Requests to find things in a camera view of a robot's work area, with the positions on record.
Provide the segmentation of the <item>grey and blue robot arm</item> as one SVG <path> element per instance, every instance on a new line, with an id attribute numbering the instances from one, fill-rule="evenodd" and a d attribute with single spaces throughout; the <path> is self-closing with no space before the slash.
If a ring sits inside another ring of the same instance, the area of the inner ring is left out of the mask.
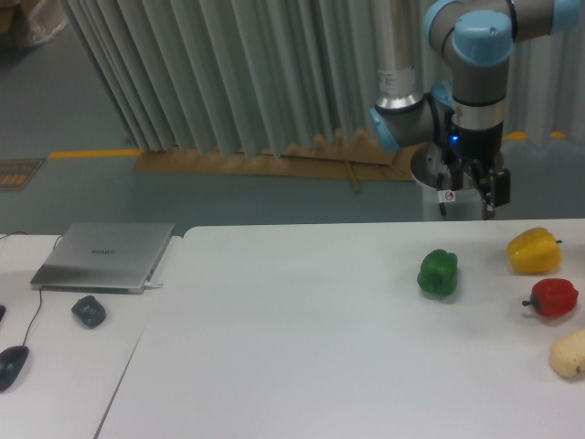
<path id="1" fill-rule="evenodd" d="M 378 97 L 370 109 L 380 145 L 413 147 L 410 172 L 426 220 L 489 220 L 511 198 L 501 154 L 509 61 L 518 42 L 576 25 L 578 1 L 436 1 L 422 36 L 452 77 L 423 91 L 405 1 L 372 5 Z"/>

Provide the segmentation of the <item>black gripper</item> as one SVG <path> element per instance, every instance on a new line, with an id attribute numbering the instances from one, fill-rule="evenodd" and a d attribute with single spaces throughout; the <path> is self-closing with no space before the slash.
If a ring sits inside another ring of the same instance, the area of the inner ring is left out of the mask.
<path id="1" fill-rule="evenodd" d="M 450 125 L 442 140 L 441 160 L 450 169 L 476 163 L 474 185 L 482 200 L 482 219 L 490 220 L 496 210 L 510 202 L 511 173 L 503 167 L 500 153 L 503 126 L 483 130 Z"/>

